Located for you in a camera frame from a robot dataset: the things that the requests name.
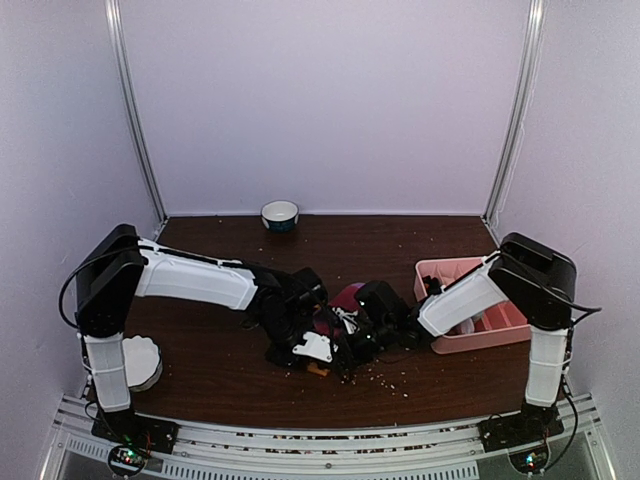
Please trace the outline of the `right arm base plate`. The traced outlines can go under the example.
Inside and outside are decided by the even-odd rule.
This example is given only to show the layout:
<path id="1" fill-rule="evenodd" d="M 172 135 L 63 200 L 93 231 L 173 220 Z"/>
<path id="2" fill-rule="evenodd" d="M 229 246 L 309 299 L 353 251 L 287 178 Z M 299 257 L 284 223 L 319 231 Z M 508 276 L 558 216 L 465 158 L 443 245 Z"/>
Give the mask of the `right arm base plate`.
<path id="1" fill-rule="evenodd" d="M 564 432 L 564 425 L 558 418 L 545 420 L 541 417 L 526 417 L 522 412 L 494 416 L 481 421 L 477 427 L 485 452 L 539 443 L 549 436 Z"/>

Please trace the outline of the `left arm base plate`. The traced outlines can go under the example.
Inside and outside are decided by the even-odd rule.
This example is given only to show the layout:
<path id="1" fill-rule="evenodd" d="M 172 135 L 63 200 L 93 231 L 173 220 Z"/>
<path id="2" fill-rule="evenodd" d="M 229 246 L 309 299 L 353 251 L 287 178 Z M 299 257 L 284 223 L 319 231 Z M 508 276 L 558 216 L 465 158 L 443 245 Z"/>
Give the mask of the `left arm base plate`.
<path id="1" fill-rule="evenodd" d="M 95 437 L 137 449 L 171 454 L 177 439 L 179 425 L 172 421 L 134 415 L 133 417 L 107 416 L 96 420 L 91 428 Z"/>

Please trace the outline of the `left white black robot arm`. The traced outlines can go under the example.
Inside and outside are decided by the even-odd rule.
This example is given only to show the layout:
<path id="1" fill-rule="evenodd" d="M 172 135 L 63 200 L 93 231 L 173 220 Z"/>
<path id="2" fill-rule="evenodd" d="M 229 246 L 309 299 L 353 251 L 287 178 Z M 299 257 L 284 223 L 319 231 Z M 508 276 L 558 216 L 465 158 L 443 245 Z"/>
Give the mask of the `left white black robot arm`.
<path id="1" fill-rule="evenodd" d="M 277 358 L 329 366 L 340 351 L 330 326 L 320 333 L 316 311 L 327 311 L 321 279 L 310 268 L 288 273 L 242 260 L 226 260 L 162 246 L 134 226 L 116 226 L 64 281 L 76 289 L 72 317 L 80 334 L 106 429 L 123 444 L 137 442 L 144 424 L 130 410 L 124 330 L 134 298 L 165 297 L 208 303 L 254 317 Z"/>

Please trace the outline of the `maroon purple orange sock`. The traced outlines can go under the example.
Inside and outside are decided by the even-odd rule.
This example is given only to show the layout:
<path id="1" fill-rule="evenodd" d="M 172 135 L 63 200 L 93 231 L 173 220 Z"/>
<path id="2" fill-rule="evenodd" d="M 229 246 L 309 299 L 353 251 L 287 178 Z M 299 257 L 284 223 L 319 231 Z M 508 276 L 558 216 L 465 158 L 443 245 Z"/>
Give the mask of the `maroon purple orange sock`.
<path id="1" fill-rule="evenodd" d="M 313 332 L 326 337 L 331 361 L 328 369 L 350 382 L 358 365 L 354 353 L 355 336 L 363 331 L 363 310 L 356 294 L 364 286 L 356 282 L 344 287 L 326 305 L 317 307 L 313 316 Z"/>

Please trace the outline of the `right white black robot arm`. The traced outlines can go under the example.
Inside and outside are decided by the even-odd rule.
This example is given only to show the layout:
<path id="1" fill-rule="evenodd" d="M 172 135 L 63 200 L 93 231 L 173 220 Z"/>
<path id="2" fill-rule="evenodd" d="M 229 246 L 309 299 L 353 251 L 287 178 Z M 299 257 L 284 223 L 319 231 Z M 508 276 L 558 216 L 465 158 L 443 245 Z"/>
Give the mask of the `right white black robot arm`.
<path id="1" fill-rule="evenodd" d="M 398 344 L 428 344 L 441 354 L 529 340 L 527 408 L 513 419 L 519 440 L 551 424 L 569 362 L 576 266 L 567 256 L 519 233 L 484 257 L 421 260 L 409 306 L 384 281 L 347 287 L 332 302 L 355 359 L 368 362 Z"/>

